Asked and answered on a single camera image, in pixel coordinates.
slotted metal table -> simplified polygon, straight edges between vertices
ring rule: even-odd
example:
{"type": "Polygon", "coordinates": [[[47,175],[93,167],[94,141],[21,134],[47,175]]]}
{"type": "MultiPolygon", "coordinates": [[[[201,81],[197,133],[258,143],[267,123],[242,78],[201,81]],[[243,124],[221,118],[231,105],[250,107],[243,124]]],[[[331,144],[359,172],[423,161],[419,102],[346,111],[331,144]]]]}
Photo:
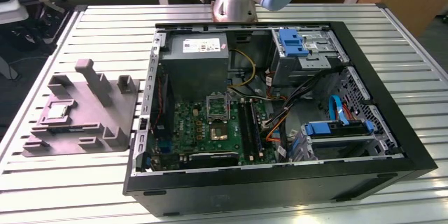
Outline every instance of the slotted metal table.
{"type": "Polygon", "coordinates": [[[448,220],[448,75],[389,9],[374,4],[258,7],[261,21],[345,21],[439,169],[362,201],[158,219],[122,194],[129,151],[23,157],[55,73],[82,80],[75,62],[117,80],[145,80],[157,23],[211,22],[207,5],[90,6],[75,12],[0,143],[0,223],[403,223],[448,220]]]}

green circuit board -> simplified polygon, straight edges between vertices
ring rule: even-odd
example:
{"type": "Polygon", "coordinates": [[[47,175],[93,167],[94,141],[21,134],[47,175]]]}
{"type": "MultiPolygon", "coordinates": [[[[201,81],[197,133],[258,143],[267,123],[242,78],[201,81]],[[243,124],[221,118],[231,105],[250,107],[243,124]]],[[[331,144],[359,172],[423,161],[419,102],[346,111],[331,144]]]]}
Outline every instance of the green circuit board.
{"type": "MultiPolygon", "coordinates": [[[[175,136],[173,153],[191,154],[201,152],[238,152],[242,165],[275,163],[274,148],[265,148],[263,157],[250,161],[245,156],[245,145],[242,139],[241,120],[238,116],[238,102],[229,104],[230,119],[225,122],[210,122],[207,120],[207,103],[178,103],[175,105],[175,136]],[[219,128],[219,135],[226,140],[213,140],[213,128],[219,128]]],[[[263,101],[254,103],[258,121],[267,118],[263,101]]]]}

